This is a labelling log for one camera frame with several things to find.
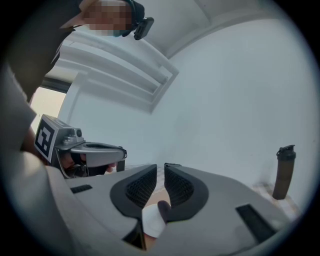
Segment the hand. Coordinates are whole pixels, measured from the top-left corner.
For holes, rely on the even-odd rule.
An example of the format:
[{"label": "hand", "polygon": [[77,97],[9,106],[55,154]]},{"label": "hand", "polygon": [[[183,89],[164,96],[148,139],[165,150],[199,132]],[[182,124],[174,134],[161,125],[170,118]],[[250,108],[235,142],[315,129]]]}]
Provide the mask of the hand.
[{"label": "hand", "polygon": [[[85,154],[80,154],[80,157],[81,157],[81,160],[82,161],[86,161],[86,155]],[[75,165],[75,162],[73,161],[73,159],[71,158],[71,154],[68,152],[68,153],[65,153],[63,155],[60,156],[60,161],[61,161],[61,165],[62,167],[66,170],[66,169],[69,169],[71,167],[73,167]],[[108,173],[112,173],[113,172],[113,167],[116,167],[116,163],[111,163],[111,164],[108,164],[108,167],[106,168],[106,172]]]}]

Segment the robotic arm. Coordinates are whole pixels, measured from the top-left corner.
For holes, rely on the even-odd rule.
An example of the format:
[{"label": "robotic arm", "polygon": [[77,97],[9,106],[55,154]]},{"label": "robotic arm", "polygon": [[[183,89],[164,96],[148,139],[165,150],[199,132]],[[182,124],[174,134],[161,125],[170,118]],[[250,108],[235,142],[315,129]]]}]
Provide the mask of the robotic arm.
[{"label": "robotic arm", "polygon": [[[45,114],[39,123],[34,146],[66,179],[104,174],[107,165],[118,162],[121,162],[121,167],[118,167],[117,171],[123,171],[123,161],[127,157],[127,151],[122,147],[86,142],[81,129]],[[71,154],[76,164],[68,173],[61,163],[61,155],[66,153]],[[80,154],[85,154],[86,163],[81,161]]]}]

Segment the white ceiling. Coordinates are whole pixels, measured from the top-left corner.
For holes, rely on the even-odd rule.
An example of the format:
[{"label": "white ceiling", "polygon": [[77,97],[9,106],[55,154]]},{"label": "white ceiling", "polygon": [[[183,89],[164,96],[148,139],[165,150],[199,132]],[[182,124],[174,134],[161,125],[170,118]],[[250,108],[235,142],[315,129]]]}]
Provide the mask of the white ceiling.
[{"label": "white ceiling", "polygon": [[154,24],[145,39],[168,58],[217,29],[262,19],[262,0],[137,0]]}]

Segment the ceiling molding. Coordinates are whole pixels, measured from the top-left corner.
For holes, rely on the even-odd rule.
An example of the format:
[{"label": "ceiling molding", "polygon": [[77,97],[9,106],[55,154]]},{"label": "ceiling molding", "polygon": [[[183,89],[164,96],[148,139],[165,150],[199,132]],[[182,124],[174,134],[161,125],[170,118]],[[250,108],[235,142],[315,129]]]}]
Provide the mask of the ceiling molding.
[{"label": "ceiling molding", "polygon": [[194,30],[182,37],[179,41],[177,41],[173,46],[171,46],[167,51],[165,56],[170,59],[178,52],[191,45],[195,41],[213,33],[218,30],[248,22],[253,20],[261,20],[261,19],[271,19],[273,17],[270,16],[269,13],[261,10],[252,10],[252,9],[242,9],[236,10],[228,13],[224,13],[222,15],[217,16],[212,20],[212,25],[203,29]]},{"label": "ceiling molding", "polygon": [[189,20],[200,28],[211,25],[210,16],[201,8],[197,0],[175,0],[173,3],[179,8],[180,12],[185,13]]}]

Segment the head-mounted camera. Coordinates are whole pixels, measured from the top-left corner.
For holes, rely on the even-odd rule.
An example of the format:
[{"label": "head-mounted camera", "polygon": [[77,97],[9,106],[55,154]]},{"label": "head-mounted camera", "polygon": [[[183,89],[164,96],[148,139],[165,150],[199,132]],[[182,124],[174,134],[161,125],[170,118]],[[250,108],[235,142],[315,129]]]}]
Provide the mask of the head-mounted camera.
[{"label": "head-mounted camera", "polygon": [[155,22],[154,18],[152,17],[145,17],[145,8],[142,4],[137,3],[133,0],[125,0],[131,7],[131,15],[132,15],[132,24],[131,30],[126,30],[122,36],[128,36],[132,31],[134,32],[134,39],[140,40],[144,38],[153,23]]}]

